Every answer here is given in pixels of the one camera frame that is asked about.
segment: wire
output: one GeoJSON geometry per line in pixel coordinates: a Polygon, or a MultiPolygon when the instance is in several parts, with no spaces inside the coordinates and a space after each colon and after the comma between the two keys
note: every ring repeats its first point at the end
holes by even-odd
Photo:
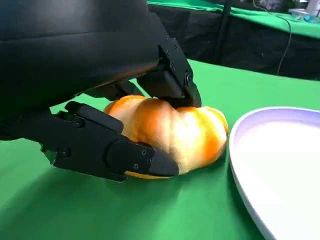
{"type": "Polygon", "coordinates": [[[281,60],[280,60],[280,62],[279,62],[278,69],[277,69],[277,71],[276,71],[276,74],[279,75],[282,62],[284,61],[284,58],[286,57],[287,52],[288,52],[289,47],[290,47],[290,44],[291,44],[291,38],[292,38],[291,24],[290,24],[290,22],[289,22],[287,19],[285,19],[285,18],[283,18],[283,17],[281,17],[281,16],[273,15],[273,14],[272,14],[268,9],[266,9],[265,7],[257,6],[256,3],[255,3],[255,0],[252,0],[252,2],[253,2],[253,6],[254,6],[256,9],[264,10],[264,11],[266,11],[268,14],[270,14],[271,16],[274,16],[274,17],[277,17],[277,18],[279,18],[279,19],[285,20],[286,23],[287,23],[288,26],[289,26],[289,39],[288,39],[288,43],[287,43],[287,45],[286,45],[286,48],[285,48],[285,50],[284,50],[284,53],[283,53],[283,55],[282,55],[282,57],[281,57],[281,60]]]}

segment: white plate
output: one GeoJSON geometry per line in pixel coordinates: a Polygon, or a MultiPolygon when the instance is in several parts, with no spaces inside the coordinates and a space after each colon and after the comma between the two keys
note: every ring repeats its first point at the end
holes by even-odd
{"type": "Polygon", "coordinates": [[[320,111],[249,112],[229,138],[233,178],[262,235],[320,240],[320,111]]]}

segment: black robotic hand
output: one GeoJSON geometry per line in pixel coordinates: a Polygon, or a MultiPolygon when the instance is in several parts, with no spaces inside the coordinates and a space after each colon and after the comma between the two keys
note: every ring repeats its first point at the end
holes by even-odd
{"type": "Polygon", "coordinates": [[[141,95],[133,78],[174,108],[201,106],[185,55],[146,0],[11,0],[1,11],[10,14],[0,14],[0,140],[38,142],[53,166],[118,182],[126,171],[179,174],[117,119],[76,102],[49,108],[83,93],[141,95]]]}

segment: green tablecloth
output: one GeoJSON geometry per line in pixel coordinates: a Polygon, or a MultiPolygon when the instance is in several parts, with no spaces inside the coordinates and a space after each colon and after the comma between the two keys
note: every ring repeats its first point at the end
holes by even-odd
{"type": "MultiPolygon", "coordinates": [[[[224,9],[223,5],[213,4],[204,0],[148,0],[148,2],[150,4],[156,4],[161,6],[179,7],[210,12],[222,12],[222,10],[224,9]]],[[[289,32],[289,26],[286,21],[278,17],[272,16],[265,11],[252,11],[232,7],[230,14],[237,18],[245,19],[247,21],[268,26],[270,28],[289,32]]],[[[287,19],[290,22],[293,34],[320,39],[320,24],[295,20],[289,14],[272,14],[287,19]]]]}
{"type": "MultiPolygon", "coordinates": [[[[320,82],[190,62],[203,105],[223,111],[230,129],[255,108],[320,108],[320,82]]],[[[108,103],[86,95],[76,100],[98,109],[108,103]]],[[[0,141],[2,240],[262,239],[228,156],[174,179],[119,184],[52,168],[39,149],[23,139],[0,141]]]]}

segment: black backdrop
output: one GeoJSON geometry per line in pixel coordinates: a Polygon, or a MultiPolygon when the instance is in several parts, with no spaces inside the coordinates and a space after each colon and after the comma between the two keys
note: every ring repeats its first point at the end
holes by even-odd
{"type": "MultiPolygon", "coordinates": [[[[214,49],[222,13],[149,4],[171,37],[176,37],[187,58],[226,67],[276,74],[289,34],[258,23],[230,16],[219,61],[214,49]]],[[[292,35],[283,60],[281,76],[320,80],[320,40],[292,35]]]]}

